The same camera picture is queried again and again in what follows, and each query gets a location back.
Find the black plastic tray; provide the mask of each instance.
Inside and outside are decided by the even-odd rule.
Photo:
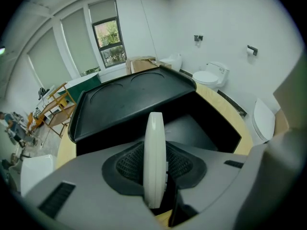
[[[81,94],[68,135],[76,143],[195,91],[192,79],[165,67],[106,82]]]

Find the cable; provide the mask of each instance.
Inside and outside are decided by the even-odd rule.
[[[149,29],[150,37],[152,38],[153,47],[154,47],[154,52],[155,52],[155,60],[158,60],[157,51],[156,51],[155,46],[154,46],[154,39],[153,39],[153,35],[152,35],[152,32],[151,32],[150,27],[149,27],[148,19],[147,19],[147,16],[146,16],[146,12],[145,12],[145,8],[144,8],[143,1],[142,1],[142,0],[141,0],[141,4],[142,4],[143,10],[144,10],[144,14],[145,14],[145,18],[146,18],[147,26],[148,26],[148,29]]]

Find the toilet seat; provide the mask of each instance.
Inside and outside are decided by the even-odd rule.
[[[251,121],[256,133],[263,141],[272,139],[275,129],[275,116],[260,99],[256,101]]]
[[[217,84],[219,78],[207,71],[197,71],[193,74],[193,79],[203,85]]]

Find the window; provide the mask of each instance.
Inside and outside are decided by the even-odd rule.
[[[94,23],[93,30],[106,68],[126,61],[117,17]]]

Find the floor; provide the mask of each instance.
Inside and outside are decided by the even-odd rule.
[[[60,132],[62,127],[63,125],[58,125],[54,127],[54,129],[57,132]],[[34,133],[34,137],[37,138],[37,145],[33,146],[32,144],[27,144],[24,155],[30,157],[38,157],[48,154],[56,157],[58,155],[61,138],[46,125],[42,125],[38,128]]]

